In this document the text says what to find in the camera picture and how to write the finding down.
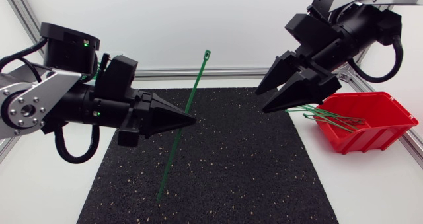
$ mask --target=white wall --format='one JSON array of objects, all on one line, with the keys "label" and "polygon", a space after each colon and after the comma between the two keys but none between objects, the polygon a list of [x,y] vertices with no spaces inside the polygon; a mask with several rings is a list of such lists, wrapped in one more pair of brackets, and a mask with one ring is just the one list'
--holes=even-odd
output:
[{"label": "white wall", "polygon": [[[423,7],[395,6],[393,10],[403,16],[403,65],[391,80],[371,85],[392,95],[416,117],[420,122],[416,130],[423,135]],[[392,69],[394,61],[392,46],[375,43],[363,60],[362,69],[370,75],[382,76]]]},{"label": "white wall", "polygon": [[284,26],[313,0],[28,0],[41,22],[101,39],[139,68],[270,67],[298,46]]},{"label": "white wall", "polygon": [[[0,21],[0,58],[33,45],[7,0],[0,0]],[[42,57],[38,52],[26,56],[26,59],[32,62],[42,63]],[[10,62],[3,72],[6,73],[22,64],[20,61]]]}]

